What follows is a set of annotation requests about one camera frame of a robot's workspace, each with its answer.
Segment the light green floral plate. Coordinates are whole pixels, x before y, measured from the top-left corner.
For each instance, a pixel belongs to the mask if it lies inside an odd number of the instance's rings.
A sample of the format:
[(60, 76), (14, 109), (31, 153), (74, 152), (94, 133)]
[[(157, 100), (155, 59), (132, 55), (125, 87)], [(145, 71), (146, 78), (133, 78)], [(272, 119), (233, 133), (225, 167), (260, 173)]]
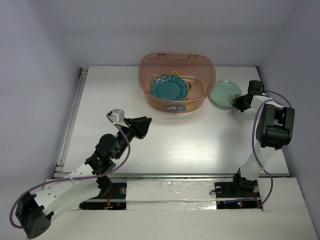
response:
[(234, 100), (242, 95), (242, 90), (234, 82), (217, 80), (209, 97), (218, 107), (230, 109), (233, 107)]

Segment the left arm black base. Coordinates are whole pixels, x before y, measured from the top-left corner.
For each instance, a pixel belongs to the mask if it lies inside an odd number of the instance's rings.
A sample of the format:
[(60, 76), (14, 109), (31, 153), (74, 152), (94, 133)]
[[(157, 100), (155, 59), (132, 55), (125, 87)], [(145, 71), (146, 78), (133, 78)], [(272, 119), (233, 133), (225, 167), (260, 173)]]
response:
[(116, 181), (107, 196), (97, 196), (79, 204), (81, 210), (126, 210), (127, 182)]

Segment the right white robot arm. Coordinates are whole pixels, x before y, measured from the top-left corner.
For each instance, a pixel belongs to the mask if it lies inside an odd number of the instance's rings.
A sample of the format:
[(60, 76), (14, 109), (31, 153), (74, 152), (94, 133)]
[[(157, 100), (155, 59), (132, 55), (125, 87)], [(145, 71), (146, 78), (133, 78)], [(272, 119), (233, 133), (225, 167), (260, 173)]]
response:
[(247, 94), (231, 98), (230, 103), (241, 112), (256, 111), (251, 134), (252, 152), (230, 183), (231, 192), (242, 196), (258, 186), (260, 173), (266, 171), (269, 159), (291, 142), (296, 111), (290, 104), (283, 106), (265, 95), (264, 85), (258, 80), (251, 80)]

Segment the fan-shaped woven plate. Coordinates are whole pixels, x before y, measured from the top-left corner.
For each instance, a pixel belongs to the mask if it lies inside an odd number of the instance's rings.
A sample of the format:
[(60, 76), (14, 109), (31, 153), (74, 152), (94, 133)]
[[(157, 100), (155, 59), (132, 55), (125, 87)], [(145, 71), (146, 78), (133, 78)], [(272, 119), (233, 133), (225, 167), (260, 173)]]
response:
[(171, 75), (174, 75), (174, 76), (176, 76), (176, 77), (181, 78), (181, 79), (184, 80), (184, 82), (187, 84), (187, 86), (188, 86), (188, 93), (187, 93), (186, 97), (184, 98), (184, 100), (187, 101), (187, 100), (189, 99), (190, 91), (191, 91), (191, 88), (192, 88), (192, 83), (194, 82), (194, 80), (193, 80), (193, 79), (188, 79), (188, 78), (182, 78), (182, 77), (180, 76), (180, 74), (179, 74), (176, 70), (173, 71), (173, 72), (171, 73)]

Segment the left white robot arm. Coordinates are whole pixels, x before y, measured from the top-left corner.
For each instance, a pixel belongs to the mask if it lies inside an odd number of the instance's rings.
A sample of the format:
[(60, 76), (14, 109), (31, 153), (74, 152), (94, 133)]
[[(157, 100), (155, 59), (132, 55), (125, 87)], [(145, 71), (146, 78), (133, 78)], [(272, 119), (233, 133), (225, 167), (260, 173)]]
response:
[(118, 130), (117, 134), (104, 134), (93, 154), (76, 170), (63, 178), (57, 178), (32, 187), (14, 203), (9, 214), (13, 227), (24, 230), (33, 240), (49, 229), (51, 223), (63, 212), (93, 197), (107, 197), (112, 190), (109, 174), (120, 167), (114, 160), (123, 153), (131, 153), (131, 141), (143, 139), (152, 118), (120, 117), (115, 111), (106, 115)]

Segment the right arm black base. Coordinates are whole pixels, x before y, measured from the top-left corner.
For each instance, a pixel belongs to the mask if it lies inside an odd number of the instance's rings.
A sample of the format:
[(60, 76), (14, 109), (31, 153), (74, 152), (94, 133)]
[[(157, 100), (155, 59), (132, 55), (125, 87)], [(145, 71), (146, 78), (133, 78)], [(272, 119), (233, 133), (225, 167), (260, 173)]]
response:
[(248, 188), (235, 186), (232, 182), (215, 182), (215, 195), (218, 199), (245, 199), (249, 197), (256, 197), (259, 199), (260, 192), (253, 192)]

